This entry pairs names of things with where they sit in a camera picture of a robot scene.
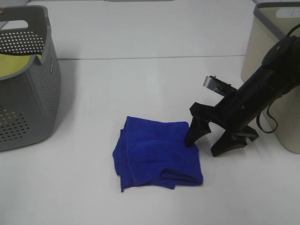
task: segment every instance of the white table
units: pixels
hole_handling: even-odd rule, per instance
[[[300,155],[261,135],[213,158],[223,130],[197,143],[200,187],[133,187],[120,193],[112,151],[127,115],[190,121],[194,101],[221,97],[204,87],[216,75],[239,87],[243,57],[64,60],[55,132],[0,153],[1,225],[298,224]],[[262,125],[269,128],[264,118]]]
[[[245,55],[251,0],[35,1],[48,8],[59,58]]]

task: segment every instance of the black cable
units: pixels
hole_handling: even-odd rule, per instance
[[[265,132],[266,134],[271,134],[271,133],[273,133],[273,132],[278,128],[278,123],[277,123],[276,119],[270,114],[270,107],[271,107],[271,105],[272,105],[273,103],[274,103],[274,102],[272,102],[272,103],[269,105],[268,109],[267,109],[267,115],[268,115],[273,121],[275,121],[275,123],[276,123],[276,127],[275,127],[272,131],[265,131],[265,130],[262,128],[261,123],[260,123],[260,116],[261,116],[261,113],[258,114],[258,116],[256,117],[256,123],[257,123],[257,126],[258,126],[263,132]]]
[[[290,36],[295,30],[297,30],[300,27],[300,23],[297,26],[294,26],[288,33],[287,33],[287,37]]]

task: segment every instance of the gray laundry basket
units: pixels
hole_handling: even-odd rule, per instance
[[[0,151],[49,137],[60,99],[60,68],[47,9],[6,7],[2,12],[0,22],[24,20],[28,27],[0,30],[0,54],[31,56],[21,70],[0,77]]]

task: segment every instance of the blue towel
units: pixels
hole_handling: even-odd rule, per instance
[[[157,185],[201,185],[199,150],[185,147],[188,123],[162,123],[127,117],[113,151],[116,173],[125,188]]]

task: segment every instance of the beige container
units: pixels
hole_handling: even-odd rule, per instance
[[[258,4],[241,73],[246,81],[260,66],[270,48],[291,28],[300,23],[300,2],[274,2]],[[300,36],[300,29],[292,35]],[[277,99],[270,113],[278,121],[275,131],[288,150],[300,154],[300,86]],[[263,112],[272,128],[275,123]]]

